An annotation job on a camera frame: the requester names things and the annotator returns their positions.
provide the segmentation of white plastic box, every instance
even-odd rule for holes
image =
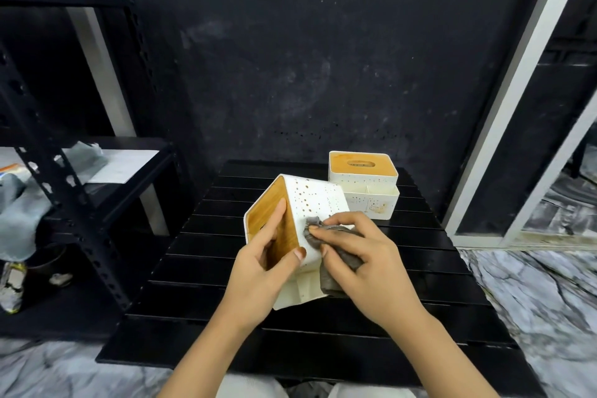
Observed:
[[[304,247],[307,255],[295,275],[286,282],[273,305],[274,310],[303,304],[325,296],[319,282],[321,253],[304,238],[307,217],[325,220],[337,212],[349,211],[342,188],[318,179],[278,175],[244,216],[247,243],[269,219],[274,208],[286,198],[284,218],[273,245],[267,251],[267,268],[272,268],[287,252]]]
[[[387,154],[331,151],[328,180],[342,186],[350,211],[371,219],[392,217],[400,192],[398,171]]]

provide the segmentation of marble floor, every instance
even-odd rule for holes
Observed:
[[[462,251],[461,256],[548,396],[597,397],[597,253]],[[169,375],[158,368],[96,364],[99,349],[0,340],[0,396],[145,398],[155,396]],[[293,390],[291,397],[315,393]]]

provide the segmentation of desk organizer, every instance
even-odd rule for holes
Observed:
[[[321,254],[309,245],[303,235],[306,219],[318,216],[325,220],[334,213],[349,211],[338,184],[279,175],[245,213],[243,222],[247,242],[265,225],[280,198],[286,199],[286,213],[278,226],[276,239],[267,250],[267,269],[274,267],[286,253],[299,246],[307,250],[307,255],[294,277],[282,288],[274,310],[325,296],[319,282]]]
[[[398,171],[387,154],[331,151],[328,180],[342,186],[350,211],[389,220],[400,192]]]

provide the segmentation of black table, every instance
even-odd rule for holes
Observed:
[[[243,214],[278,174],[327,180],[326,164],[229,161],[126,312],[98,362],[173,368],[223,296]],[[400,198],[389,221],[425,307],[499,394],[545,396],[481,287],[411,176],[398,169]],[[348,299],[327,297],[272,311],[236,355],[231,371],[295,380],[399,387],[421,383],[388,335]]]

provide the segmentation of finger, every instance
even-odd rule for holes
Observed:
[[[383,240],[386,235],[361,211],[339,212],[326,219],[324,225],[354,225],[363,236]]]
[[[282,257],[278,264],[267,271],[268,280],[272,282],[272,285],[276,290],[282,288],[282,285],[288,281],[290,276],[297,270],[304,259],[307,256],[307,251],[304,247],[297,247],[296,249],[288,252]]]
[[[267,220],[266,224],[263,226],[259,232],[253,236],[251,242],[247,244],[248,249],[251,253],[257,255],[258,257],[261,256],[263,248],[266,244],[268,244],[272,239],[276,236],[276,229],[282,221],[282,217],[286,212],[286,199],[281,198],[278,204],[276,205],[275,209],[273,210],[272,215]]]
[[[335,281],[342,287],[347,295],[350,295],[358,284],[359,278],[342,261],[338,253],[330,246],[323,244],[321,246],[322,255],[324,256],[324,265]]]
[[[345,251],[357,255],[363,260],[367,260],[371,256],[371,241],[356,234],[319,228],[314,225],[309,227],[309,232],[317,239],[333,246],[342,247]]]

